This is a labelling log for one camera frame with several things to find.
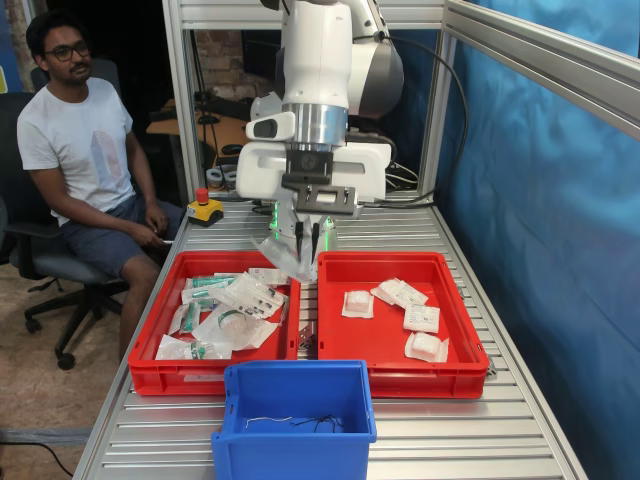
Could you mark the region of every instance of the brick wall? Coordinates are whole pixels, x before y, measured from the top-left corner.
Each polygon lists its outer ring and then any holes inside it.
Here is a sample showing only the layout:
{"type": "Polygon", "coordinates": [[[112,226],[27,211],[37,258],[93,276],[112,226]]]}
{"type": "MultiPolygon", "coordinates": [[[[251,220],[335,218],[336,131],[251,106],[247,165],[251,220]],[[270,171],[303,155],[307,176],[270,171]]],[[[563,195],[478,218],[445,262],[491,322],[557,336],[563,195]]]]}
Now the brick wall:
{"type": "Polygon", "coordinates": [[[239,31],[198,31],[196,43],[206,89],[215,95],[239,100],[273,90],[269,80],[245,73],[239,31]]]}
{"type": "Polygon", "coordinates": [[[13,51],[18,61],[18,71],[22,80],[22,87],[25,91],[32,92],[31,70],[36,67],[36,63],[31,58],[31,53],[27,47],[25,32],[27,31],[27,21],[24,16],[21,0],[4,0],[4,7],[11,30],[11,41],[13,42],[13,51]]]}

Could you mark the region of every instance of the man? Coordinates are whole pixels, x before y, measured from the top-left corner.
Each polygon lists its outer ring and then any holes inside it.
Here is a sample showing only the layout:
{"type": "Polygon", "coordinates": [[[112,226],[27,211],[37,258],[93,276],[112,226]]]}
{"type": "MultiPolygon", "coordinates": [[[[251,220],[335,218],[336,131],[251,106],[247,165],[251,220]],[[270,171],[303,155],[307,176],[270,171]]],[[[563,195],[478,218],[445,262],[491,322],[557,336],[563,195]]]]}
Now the man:
{"type": "Polygon", "coordinates": [[[71,250],[129,283],[120,321],[123,357],[160,272],[146,252],[166,252],[162,238],[175,237],[182,210],[156,199],[147,157],[114,87],[89,78],[82,26],[64,12],[49,12],[31,22],[27,44],[50,80],[18,119],[23,166],[71,250]]]}

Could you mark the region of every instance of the black hair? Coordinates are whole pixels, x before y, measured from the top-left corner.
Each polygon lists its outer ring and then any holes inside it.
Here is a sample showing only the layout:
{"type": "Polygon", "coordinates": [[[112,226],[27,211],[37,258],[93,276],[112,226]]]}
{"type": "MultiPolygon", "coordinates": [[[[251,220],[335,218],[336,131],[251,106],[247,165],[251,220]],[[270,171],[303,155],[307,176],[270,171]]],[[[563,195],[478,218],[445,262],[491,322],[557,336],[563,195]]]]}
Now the black hair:
{"type": "Polygon", "coordinates": [[[27,28],[27,45],[31,56],[44,56],[44,39],[50,30],[58,27],[73,27],[80,32],[85,42],[89,43],[89,36],[82,24],[69,12],[52,10],[35,17],[27,28]]]}

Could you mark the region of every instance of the floor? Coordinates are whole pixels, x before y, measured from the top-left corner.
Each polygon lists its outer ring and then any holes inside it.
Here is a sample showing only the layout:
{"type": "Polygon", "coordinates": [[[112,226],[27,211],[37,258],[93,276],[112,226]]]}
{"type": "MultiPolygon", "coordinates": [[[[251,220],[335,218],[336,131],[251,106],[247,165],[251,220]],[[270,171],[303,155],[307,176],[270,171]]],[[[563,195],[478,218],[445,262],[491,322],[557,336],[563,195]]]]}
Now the floor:
{"type": "MultiPolygon", "coordinates": [[[[0,439],[46,433],[61,463],[73,472],[118,368],[119,318],[110,312],[100,321],[87,317],[67,350],[76,366],[60,370],[53,347],[73,308],[40,315],[43,329],[33,335],[24,327],[26,308],[64,294],[55,284],[27,292],[42,283],[0,266],[0,439]]],[[[65,292],[78,288],[61,284],[65,292]]],[[[0,446],[0,468],[2,480],[69,478],[41,447],[0,446]]]]}

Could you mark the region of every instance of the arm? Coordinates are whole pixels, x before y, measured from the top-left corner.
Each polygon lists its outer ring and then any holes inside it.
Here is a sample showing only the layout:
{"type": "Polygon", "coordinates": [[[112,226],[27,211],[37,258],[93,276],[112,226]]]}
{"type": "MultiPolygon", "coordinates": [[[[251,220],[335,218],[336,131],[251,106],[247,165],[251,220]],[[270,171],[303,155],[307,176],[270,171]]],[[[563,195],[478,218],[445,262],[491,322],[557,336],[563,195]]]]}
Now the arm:
{"type": "Polygon", "coordinates": [[[129,171],[133,178],[136,179],[144,197],[147,224],[155,233],[162,234],[169,225],[169,219],[164,210],[158,206],[156,189],[153,186],[153,177],[149,169],[149,161],[133,131],[127,134],[126,147],[129,171]]]}
{"type": "Polygon", "coordinates": [[[30,170],[29,173],[44,200],[52,210],[60,215],[89,227],[127,233],[140,245],[164,246],[162,240],[145,226],[111,216],[82,200],[69,196],[64,176],[59,168],[30,170]]]}

